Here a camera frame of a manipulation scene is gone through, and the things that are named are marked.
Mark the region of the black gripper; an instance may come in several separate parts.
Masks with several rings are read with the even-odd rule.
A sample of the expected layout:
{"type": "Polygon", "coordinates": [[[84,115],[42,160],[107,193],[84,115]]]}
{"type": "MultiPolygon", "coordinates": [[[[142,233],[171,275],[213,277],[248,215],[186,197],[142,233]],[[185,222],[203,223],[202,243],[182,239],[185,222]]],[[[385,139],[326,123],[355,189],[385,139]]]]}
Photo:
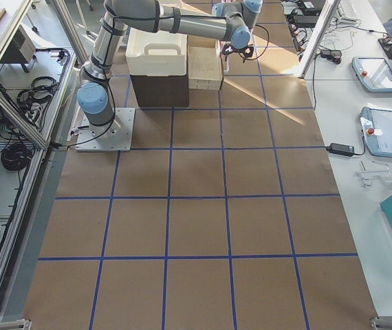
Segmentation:
{"type": "Polygon", "coordinates": [[[243,62],[252,61],[252,56],[254,54],[254,45],[247,45],[244,48],[235,48],[231,42],[226,42],[221,48],[221,55],[225,57],[225,60],[231,54],[238,54],[243,62]]]}

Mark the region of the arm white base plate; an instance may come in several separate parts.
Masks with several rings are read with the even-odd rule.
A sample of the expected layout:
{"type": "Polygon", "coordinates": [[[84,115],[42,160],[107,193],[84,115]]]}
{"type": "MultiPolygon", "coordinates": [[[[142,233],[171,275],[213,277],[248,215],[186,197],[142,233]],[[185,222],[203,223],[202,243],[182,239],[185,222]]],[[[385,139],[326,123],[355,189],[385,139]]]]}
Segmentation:
{"type": "Polygon", "coordinates": [[[111,124],[94,126],[83,115],[82,125],[87,126],[78,133],[75,150],[78,152],[130,151],[135,120],[135,108],[116,108],[111,124]]]}

